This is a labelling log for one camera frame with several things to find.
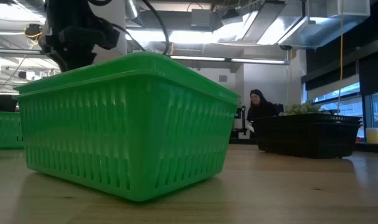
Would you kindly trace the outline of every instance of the ceiling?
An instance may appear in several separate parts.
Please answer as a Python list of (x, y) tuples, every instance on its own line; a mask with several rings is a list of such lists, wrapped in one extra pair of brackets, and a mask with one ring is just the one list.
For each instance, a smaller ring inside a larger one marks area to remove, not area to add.
[[(26, 0), (11, 0), (13, 2), (27, 2)], [(157, 10), (163, 10), (160, 13), (166, 13), (172, 15), (170, 17), (164, 17), (167, 28), (171, 27), (181, 28), (184, 26), (191, 27), (191, 20), (187, 22), (187, 18), (191, 18), (192, 9), (199, 9), (203, 7), (207, 10), (217, 11), (220, 9), (234, 8), (236, 6), (243, 6), (253, 2), (254, 0), (198, 0), (198, 2), (192, 2), (191, 0), (151, 0), (151, 3), (156, 7)], [(141, 1), (138, 1), (139, 5), (146, 9)], [(287, 7), (282, 11), (284, 16), (293, 16), (290, 13), (295, 12), (295, 16), (299, 13), (300, 0), (287, 0)], [(117, 13), (119, 9), (116, 9), (117, 3), (122, 4), (119, 1), (113, 1), (113, 4), (107, 5), (105, 7), (93, 8), (94, 13), (97, 16), (104, 17), (111, 22), (118, 22), (121, 20), (121, 14)], [(151, 24), (158, 26), (157, 20), (152, 14), (148, 15)], [(0, 32), (10, 32), (15, 33), (15, 35), (0, 35), (0, 48), (4, 49), (29, 49), (40, 50), (38, 45), (33, 45), (33, 42), (29, 40), (24, 34), (23, 30), (31, 23), (44, 24), (45, 18), (41, 14), (33, 13), (24, 7), (17, 4), (0, 4)], [(159, 51), (163, 51), (163, 42), (153, 42), (155, 48)], [(281, 50), (278, 45), (254, 45), (249, 44), (243, 46), (242, 44), (237, 44), (237, 42), (227, 41), (223, 44), (172, 44), (171, 54), (173, 55), (187, 55), (187, 56), (204, 56), (204, 57), (239, 57), (239, 58), (265, 58), (265, 59), (285, 59), (286, 52)], [(11, 68), (17, 67), (21, 62), (22, 58), (8, 57), (8, 55), (1, 57), (3, 62), (3, 67), (9, 66)], [(226, 63), (226, 62), (198, 62), (198, 61), (180, 61), (182, 64), (193, 67), (193, 68), (229, 68), (232, 72), (235, 72), (238, 68), (237, 64)], [(55, 62), (48, 58), (27, 58), (24, 60), (21, 66), (22, 69), (31, 69), (38, 72), (41, 71), (56, 71), (59, 72), (58, 66)], [(11, 76), (10, 70), (5, 70), (1, 74), (1, 80), (8, 80)]]

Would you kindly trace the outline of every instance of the air duct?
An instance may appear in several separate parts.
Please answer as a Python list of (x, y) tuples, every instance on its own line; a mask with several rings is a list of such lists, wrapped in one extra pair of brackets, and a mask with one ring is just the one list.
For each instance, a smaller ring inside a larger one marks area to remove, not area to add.
[[(341, 0), (308, 0), (307, 4), (306, 16), (278, 44), (316, 49), (341, 35)], [(343, 14), (343, 30), (346, 33), (370, 16), (370, 0), (344, 0)]]
[(39, 17), (47, 17), (43, 0), (12, 0), (12, 2)]
[(282, 1), (266, 1), (250, 28), (243, 37), (243, 41), (258, 43), (267, 29), (272, 25), (286, 6)]
[(154, 44), (152, 42), (139, 42), (139, 44), (147, 51), (147, 52), (157, 52)]
[(124, 0), (126, 3), (126, 18), (129, 20), (139, 16), (139, 6), (136, 0)]

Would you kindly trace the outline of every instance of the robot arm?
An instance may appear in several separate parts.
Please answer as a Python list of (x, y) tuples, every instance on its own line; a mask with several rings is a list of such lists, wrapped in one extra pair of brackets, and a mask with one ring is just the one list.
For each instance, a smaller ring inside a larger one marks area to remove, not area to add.
[(91, 65), (95, 44), (106, 50), (117, 45), (120, 32), (94, 15), (88, 0), (46, 0), (45, 11), (48, 30), (39, 45), (63, 72)]

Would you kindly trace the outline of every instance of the wall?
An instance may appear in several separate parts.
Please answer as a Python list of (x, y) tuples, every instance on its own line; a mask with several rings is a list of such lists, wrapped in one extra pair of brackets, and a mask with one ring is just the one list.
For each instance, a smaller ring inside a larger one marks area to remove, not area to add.
[(267, 101), (286, 104), (287, 102), (287, 67), (281, 65), (244, 65), (243, 104), (250, 107), (249, 93), (259, 89)]
[(244, 65), (241, 65), (235, 74), (235, 88), (234, 91), (241, 96), (239, 102), (243, 102), (244, 96)]
[[(236, 89), (235, 73), (231, 73), (231, 70), (228, 68), (201, 68), (200, 70), (198, 70), (197, 68), (191, 69), (229, 90), (235, 91)], [(228, 81), (219, 82), (220, 75), (226, 75), (228, 77)]]
[(300, 104), (307, 100), (307, 93), (301, 83), (301, 77), (307, 74), (307, 52), (297, 50), (291, 61), (291, 79), (288, 81), (288, 103)]

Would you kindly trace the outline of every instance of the ceiling light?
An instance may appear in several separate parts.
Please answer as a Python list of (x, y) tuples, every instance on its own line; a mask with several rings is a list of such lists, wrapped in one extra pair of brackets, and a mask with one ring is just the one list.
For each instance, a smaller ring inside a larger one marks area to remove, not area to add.
[(297, 31), (306, 21), (308, 20), (307, 17), (304, 17), (293, 29), (291, 29), (286, 35), (284, 35), (277, 43), (281, 44), (285, 42), (295, 31)]
[(225, 58), (217, 58), (217, 57), (195, 57), (195, 56), (177, 56), (171, 55), (171, 59), (177, 60), (200, 60), (200, 61), (210, 61), (210, 62), (223, 62)]
[(127, 31), (138, 42), (165, 41), (164, 33), (161, 30), (135, 29)]
[(290, 62), (286, 60), (266, 60), (266, 59), (249, 59), (249, 58), (232, 58), (232, 62), (239, 63), (261, 63), (269, 65), (289, 65)]
[(25, 33), (20, 32), (20, 31), (0, 31), (0, 35), (23, 35)]
[(211, 32), (175, 30), (170, 36), (170, 42), (176, 44), (209, 44), (216, 41)]
[(19, 95), (19, 93), (3, 93), (3, 92), (0, 92), (0, 95)]

